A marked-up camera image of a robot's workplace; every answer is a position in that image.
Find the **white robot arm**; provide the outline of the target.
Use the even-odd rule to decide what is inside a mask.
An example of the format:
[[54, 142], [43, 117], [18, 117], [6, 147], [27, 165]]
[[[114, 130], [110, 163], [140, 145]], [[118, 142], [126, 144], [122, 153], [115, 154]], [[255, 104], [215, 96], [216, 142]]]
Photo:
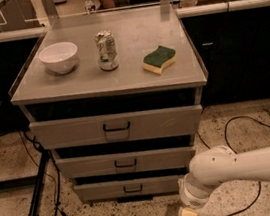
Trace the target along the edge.
[[270, 147], [236, 153], [222, 145], [194, 155], [189, 172], [178, 180], [183, 206], [178, 216], [198, 216], [220, 184], [232, 180], [269, 181]]

